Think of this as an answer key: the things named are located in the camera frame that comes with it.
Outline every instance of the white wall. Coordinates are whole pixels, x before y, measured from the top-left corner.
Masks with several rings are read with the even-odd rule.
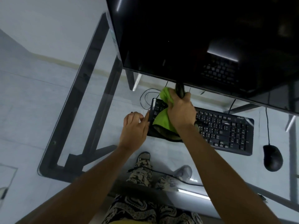
[[[30,52],[80,64],[106,0],[0,0],[0,29]],[[116,56],[107,36],[97,68],[110,72]]]

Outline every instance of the paisley pants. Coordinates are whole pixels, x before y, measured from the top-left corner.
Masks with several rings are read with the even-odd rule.
[[[135,166],[140,168],[135,169],[127,181],[151,187],[152,171],[143,168],[145,166],[152,169],[150,162],[141,160]],[[169,176],[160,177],[155,188],[167,191],[176,190],[174,179]],[[117,195],[102,224],[126,219],[159,224],[202,224],[197,213]]]

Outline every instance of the person's right hand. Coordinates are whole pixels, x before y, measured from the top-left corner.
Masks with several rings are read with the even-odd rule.
[[[191,94],[187,92],[183,99],[179,98],[174,89],[168,89],[173,99],[173,104],[168,101],[168,116],[174,128],[194,125],[196,121],[196,110],[190,101]]]

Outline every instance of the green cloth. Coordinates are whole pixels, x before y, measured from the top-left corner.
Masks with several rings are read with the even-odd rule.
[[[169,93],[169,88],[168,87],[164,87],[164,89],[162,89],[162,91],[160,92],[160,98],[165,102],[168,103],[168,101],[170,101],[171,103],[173,103],[173,99],[170,96]],[[174,132],[177,134],[176,129],[174,128],[174,126],[171,124],[169,117],[168,117],[168,113],[167,113],[168,108],[162,110],[157,117],[155,118],[153,125],[159,125],[167,130],[170,130],[171,132]]]

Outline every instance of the keyboard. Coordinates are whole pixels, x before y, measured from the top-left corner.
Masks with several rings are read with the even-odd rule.
[[[159,112],[167,107],[164,101],[153,98],[149,115],[148,136],[166,139],[153,128],[152,124]],[[245,156],[252,155],[253,119],[198,107],[195,109],[199,133],[207,143],[217,150]]]
[[[216,82],[238,87],[238,63],[211,54],[211,60],[203,66],[200,75]]]

